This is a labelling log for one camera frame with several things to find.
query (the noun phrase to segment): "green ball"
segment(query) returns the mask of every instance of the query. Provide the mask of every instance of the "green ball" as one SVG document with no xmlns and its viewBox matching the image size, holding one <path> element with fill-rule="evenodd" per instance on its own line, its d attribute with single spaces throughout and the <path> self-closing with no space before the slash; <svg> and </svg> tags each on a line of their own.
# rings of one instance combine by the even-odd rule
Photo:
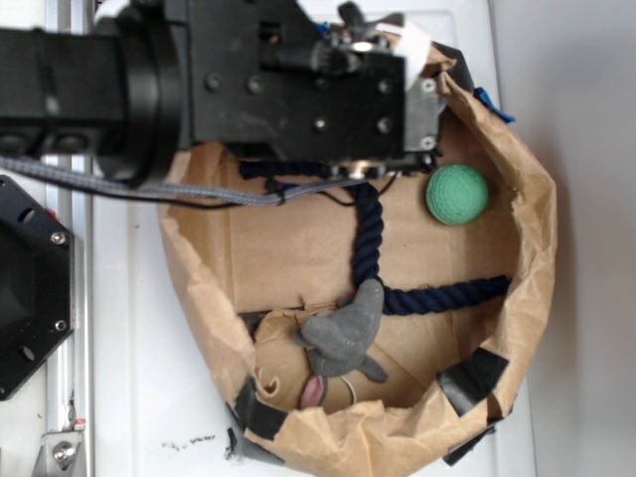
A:
<svg viewBox="0 0 636 477">
<path fill-rule="evenodd" d="M 439 168 L 428 181 L 426 204 L 448 226 L 474 221 L 488 204 L 488 186 L 476 169 L 463 164 Z"/>
</svg>

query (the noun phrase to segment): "gray braided cable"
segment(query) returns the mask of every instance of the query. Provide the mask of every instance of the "gray braided cable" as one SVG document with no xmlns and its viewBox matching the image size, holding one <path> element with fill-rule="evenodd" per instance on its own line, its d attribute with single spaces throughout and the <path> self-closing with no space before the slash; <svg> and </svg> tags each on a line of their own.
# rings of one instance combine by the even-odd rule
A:
<svg viewBox="0 0 636 477">
<path fill-rule="evenodd" d="M 142 197 L 146 199 L 156 198 L 190 198 L 190 199 L 216 199 L 243 206 L 277 206 L 286 201 L 298 199 L 303 196 L 316 194 L 333 188 L 350 187 L 365 181 L 337 180 L 320 181 L 300 185 L 287 189 L 281 194 L 253 194 L 249 192 L 233 191 L 219 187 L 205 187 L 188 184 L 162 184 L 161 186 L 146 189 L 131 189 L 126 184 L 110 181 L 101 177 L 84 174 L 68 169 L 62 169 L 48 164 L 42 164 L 33 159 L 14 159 L 0 156 L 0 167 L 18 174 L 23 174 L 34 179 L 54 182 L 65 185 L 71 189 L 88 189 L 96 192 L 116 194 L 122 199 Z"/>
</svg>

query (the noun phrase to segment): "brown paper bag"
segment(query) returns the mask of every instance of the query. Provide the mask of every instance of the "brown paper bag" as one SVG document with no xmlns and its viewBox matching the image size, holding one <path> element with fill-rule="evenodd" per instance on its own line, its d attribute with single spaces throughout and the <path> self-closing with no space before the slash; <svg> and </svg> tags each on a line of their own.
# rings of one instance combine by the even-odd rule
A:
<svg viewBox="0 0 636 477">
<path fill-rule="evenodd" d="M 431 58 L 429 68 L 451 65 L 437 52 Z M 409 475 L 508 415 L 539 346 L 555 281 L 555 184 L 497 116 L 447 73 L 437 78 L 452 111 L 441 164 L 476 167 L 487 180 L 489 206 L 471 224 L 443 226 L 423 202 L 428 177 L 399 179 L 382 196 L 381 277 L 402 289 L 500 274 L 513 281 L 505 300 L 383 317 L 370 355 L 390 378 L 375 384 L 350 374 L 355 405 L 345 384 L 331 379 L 323 407 L 297 410 L 311 372 L 291 333 L 354 292 L 356 211 L 319 196 L 277 208 L 161 209 L 173 282 L 217 386 L 238 413 L 278 409 L 270 416 L 277 422 L 272 435 L 255 417 L 244 423 L 245 437 L 289 467 L 329 477 Z M 246 183 L 238 168 L 220 145 L 209 144 L 179 158 L 172 178 L 261 193 L 262 181 Z M 252 339 L 238 313 L 259 311 L 266 317 Z M 460 417 L 436 377 L 477 349 L 509 365 L 490 396 Z M 245 383 L 253 383 L 252 397 Z"/>
</svg>

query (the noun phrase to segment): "gray plush toy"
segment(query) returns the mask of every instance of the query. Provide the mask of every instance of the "gray plush toy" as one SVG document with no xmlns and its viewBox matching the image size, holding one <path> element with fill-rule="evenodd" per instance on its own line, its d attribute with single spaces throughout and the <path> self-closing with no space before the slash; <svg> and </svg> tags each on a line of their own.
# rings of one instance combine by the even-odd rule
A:
<svg viewBox="0 0 636 477">
<path fill-rule="evenodd" d="M 376 383 L 387 380 L 385 370 L 367 356 L 380 330 L 384 302 L 382 284 L 373 279 L 365 280 L 350 304 L 327 316 L 309 318 L 294 333 L 294 341 L 308 349 L 313 372 L 323 378 L 320 400 L 326 393 L 324 378 L 360 370 Z"/>
</svg>

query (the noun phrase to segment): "black octagonal mount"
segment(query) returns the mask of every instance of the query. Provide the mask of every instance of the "black octagonal mount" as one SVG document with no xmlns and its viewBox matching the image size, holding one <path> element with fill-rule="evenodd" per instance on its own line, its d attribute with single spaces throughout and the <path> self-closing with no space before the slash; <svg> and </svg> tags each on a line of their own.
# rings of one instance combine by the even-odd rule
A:
<svg viewBox="0 0 636 477">
<path fill-rule="evenodd" d="M 69 231 L 0 175 L 0 400 L 73 331 L 72 245 Z"/>
</svg>

